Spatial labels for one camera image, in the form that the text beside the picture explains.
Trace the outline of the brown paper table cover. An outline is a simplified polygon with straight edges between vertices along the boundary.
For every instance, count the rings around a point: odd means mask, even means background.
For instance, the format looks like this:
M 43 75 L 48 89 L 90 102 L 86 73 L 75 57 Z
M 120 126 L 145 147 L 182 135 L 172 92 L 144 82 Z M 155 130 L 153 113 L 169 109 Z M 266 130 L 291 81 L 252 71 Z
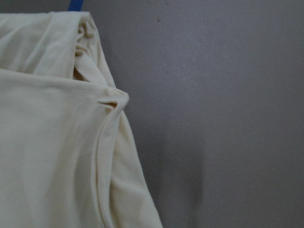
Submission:
M 304 225 L 304 3 L 86 0 L 166 228 Z

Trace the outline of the beige long-sleeve graphic shirt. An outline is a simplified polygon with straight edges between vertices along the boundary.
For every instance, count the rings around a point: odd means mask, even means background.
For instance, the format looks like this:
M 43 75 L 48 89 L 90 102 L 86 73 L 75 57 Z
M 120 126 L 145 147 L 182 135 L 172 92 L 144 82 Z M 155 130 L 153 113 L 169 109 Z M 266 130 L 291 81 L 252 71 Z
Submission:
M 160 228 L 89 12 L 0 16 L 0 225 Z

